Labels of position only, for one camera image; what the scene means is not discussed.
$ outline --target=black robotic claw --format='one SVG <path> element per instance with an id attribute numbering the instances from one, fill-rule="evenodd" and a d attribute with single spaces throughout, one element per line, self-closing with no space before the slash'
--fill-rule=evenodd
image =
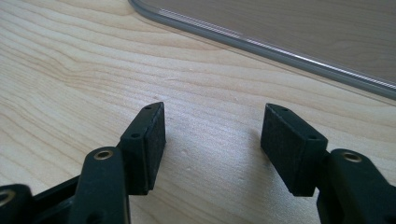
<path id="1" fill-rule="evenodd" d="M 163 103 L 145 106 L 116 147 L 87 155 L 80 176 L 32 196 L 0 187 L 1 223 L 130 223 L 128 195 L 147 195 L 165 146 Z"/>
<path id="2" fill-rule="evenodd" d="M 396 223 L 396 188 L 355 151 L 326 151 L 327 139 L 279 106 L 265 106 L 262 149 L 294 196 L 318 196 L 321 223 Z"/>

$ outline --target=light wooden surface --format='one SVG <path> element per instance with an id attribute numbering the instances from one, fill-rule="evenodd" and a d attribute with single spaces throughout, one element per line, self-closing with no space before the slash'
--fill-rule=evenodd
<path id="1" fill-rule="evenodd" d="M 133 223 L 318 223 L 260 148 L 283 105 L 396 184 L 396 102 L 147 21 L 127 1 L 0 1 L 0 185 L 34 194 L 165 103 L 167 145 Z"/>

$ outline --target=black 3d-printed part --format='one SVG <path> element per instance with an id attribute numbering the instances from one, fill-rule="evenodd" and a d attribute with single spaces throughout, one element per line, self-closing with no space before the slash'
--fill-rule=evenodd
<path id="1" fill-rule="evenodd" d="M 0 223 L 28 223 L 32 218 L 33 197 L 21 184 L 0 187 Z"/>
<path id="2" fill-rule="evenodd" d="M 265 106 L 262 149 L 294 196 L 312 196 L 328 140 L 291 110 Z"/>
<path id="3" fill-rule="evenodd" d="M 145 106 L 117 145 L 124 158 L 129 195 L 147 195 L 154 188 L 165 143 L 163 103 Z"/>
<path id="4" fill-rule="evenodd" d="M 358 152 L 335 149 L 327 159 L 327 175 L 322 182 L 332 183 L 332 191 L 320 188 L 318 210 L 321 223 L 396 223 L 396 188 L 388 183 L 373 163 Z M 329 194 L 338 200 L 338 208 L 329 207 L 321 196 Z"/>
<path id="5" fill-rule="evenodd" d="M 101 147 L 87 155 L 68 223 L 130 223 L 119 148 Z"/>

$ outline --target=mounting hole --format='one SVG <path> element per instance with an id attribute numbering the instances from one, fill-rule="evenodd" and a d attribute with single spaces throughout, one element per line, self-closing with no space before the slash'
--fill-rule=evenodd
<path id="1" fill-rule="evenodd" d="M 93 157 L 98 161 L 103 161 L 113 156 L 113 151 L 111 150 L 102 150 L 96 153 Z"/>
<path id="2" fill-rule="evenodd" d="M 343 153 L 343 157 L 344 159 L 346 159 L 347 161 L 353 161 L 353 162 L 361 162 L 361 157 L 354 154 L 354 153 L 350 153 L 350 152 L 344 152 Z"/>
<path id="3" fill-rule="evenodd" d="M 87 224 L 100 224 L 105 219 L 105 212 L 95 211 L 87 217 Z"/>
<path id="4" fill-rule="evenodd" d="M 12 189 L 4 189 L 0 191 L 0 207 L 12 201 L 16 193 Z"/>
<path id="5" fill-rule="evenodd" d="M 140 137 L 140 133 L 133 133 L 133 134 L 131 134 L 131 137 L 138 138 L 138 137 Z"/>

